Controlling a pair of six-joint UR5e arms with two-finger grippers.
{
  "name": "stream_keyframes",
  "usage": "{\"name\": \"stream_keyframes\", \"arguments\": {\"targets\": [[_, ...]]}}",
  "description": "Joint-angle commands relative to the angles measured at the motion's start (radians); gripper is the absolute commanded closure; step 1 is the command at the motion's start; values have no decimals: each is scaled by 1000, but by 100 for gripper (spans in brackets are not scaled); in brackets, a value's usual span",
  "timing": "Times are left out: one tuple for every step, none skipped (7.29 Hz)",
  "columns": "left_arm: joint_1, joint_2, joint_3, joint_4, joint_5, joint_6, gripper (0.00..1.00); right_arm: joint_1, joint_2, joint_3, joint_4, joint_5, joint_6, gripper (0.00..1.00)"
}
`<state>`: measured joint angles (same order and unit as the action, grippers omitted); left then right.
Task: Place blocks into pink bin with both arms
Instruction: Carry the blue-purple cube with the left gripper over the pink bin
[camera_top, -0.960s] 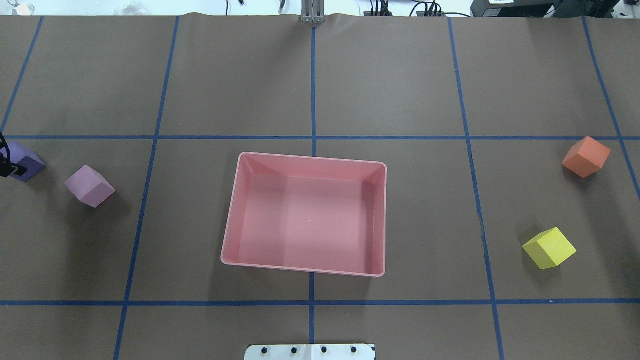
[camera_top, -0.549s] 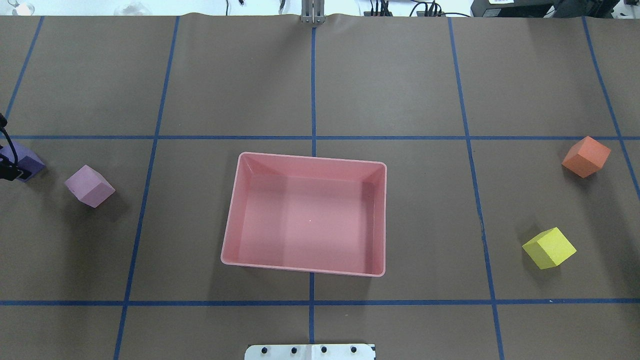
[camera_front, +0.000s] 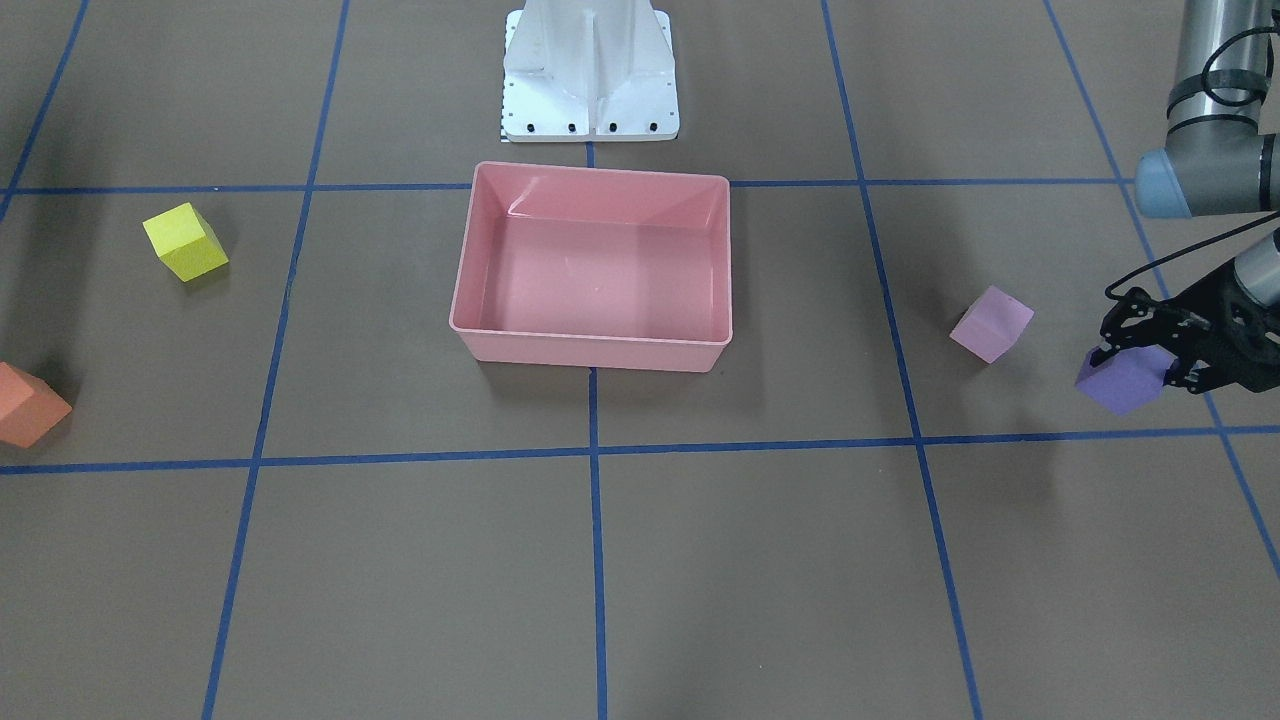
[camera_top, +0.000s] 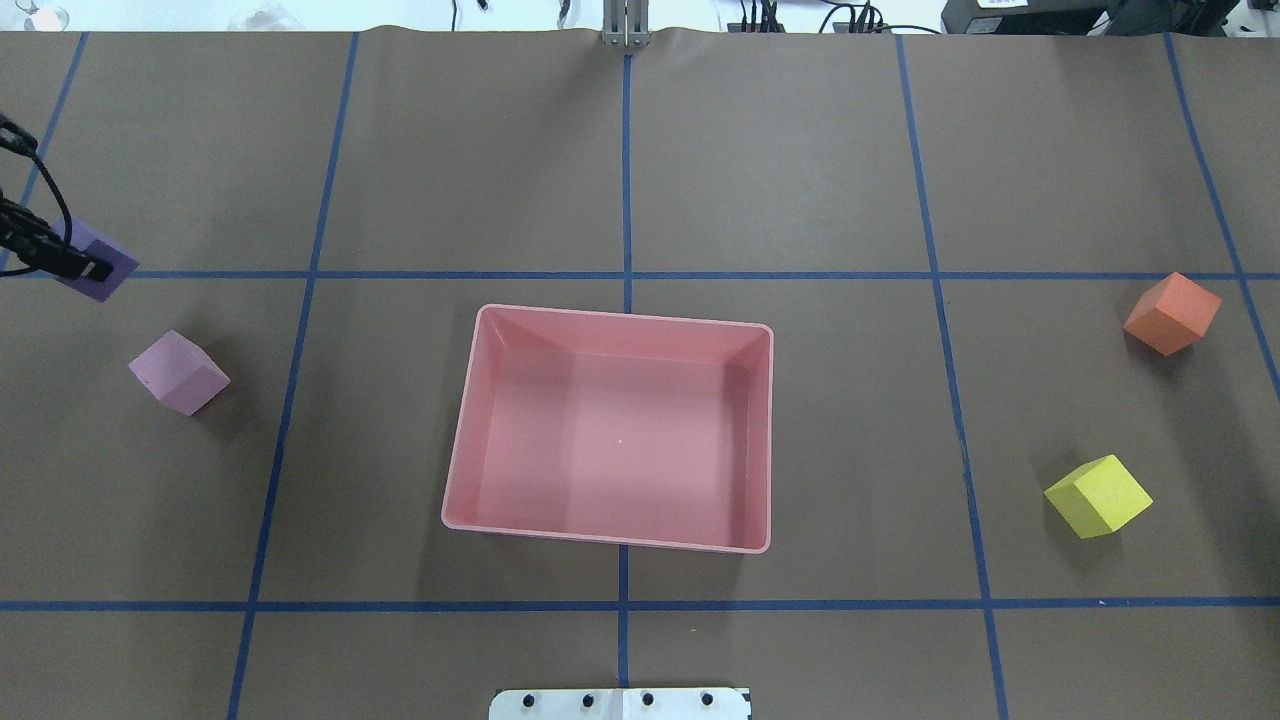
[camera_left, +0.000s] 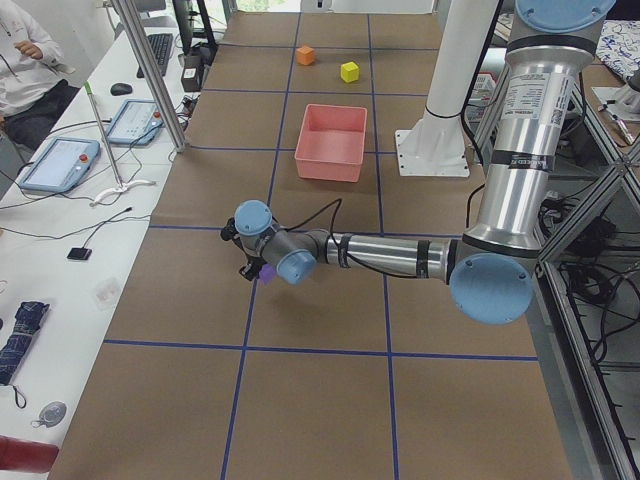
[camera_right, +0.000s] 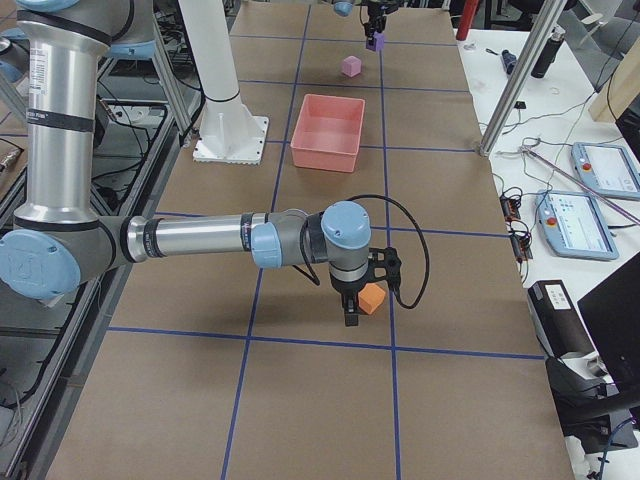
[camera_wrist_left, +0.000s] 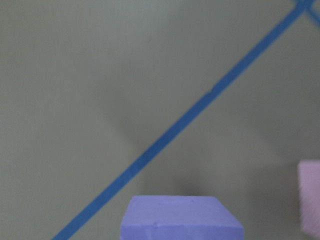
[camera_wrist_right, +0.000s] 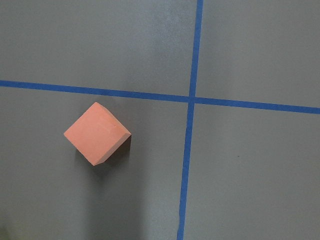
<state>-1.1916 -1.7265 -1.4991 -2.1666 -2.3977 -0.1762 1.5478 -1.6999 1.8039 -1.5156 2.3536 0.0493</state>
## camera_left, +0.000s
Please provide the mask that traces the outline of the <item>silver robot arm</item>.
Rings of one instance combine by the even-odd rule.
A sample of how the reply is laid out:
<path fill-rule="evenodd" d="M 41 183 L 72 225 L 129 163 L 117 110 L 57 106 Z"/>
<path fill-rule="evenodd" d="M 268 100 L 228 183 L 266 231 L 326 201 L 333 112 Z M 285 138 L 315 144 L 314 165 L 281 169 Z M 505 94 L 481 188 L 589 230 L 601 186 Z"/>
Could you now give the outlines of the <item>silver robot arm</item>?
<path fill-rule="evenodd" d="M 528 309 L 533 234 L 578 74 L 592 62 L 609 1 L 519 1 L 506 51 L 510 71 L 496 143 L 475 224 L 458 241 L 385 239 L 282 227 L 269 207 L 236 210 L 231 238 L 252 268 L 269 265 L 298 284 L 318 263 L 359 265 L 399 278 L 439 279 L 456 306 L 485 324 L 506 324 Z"/>

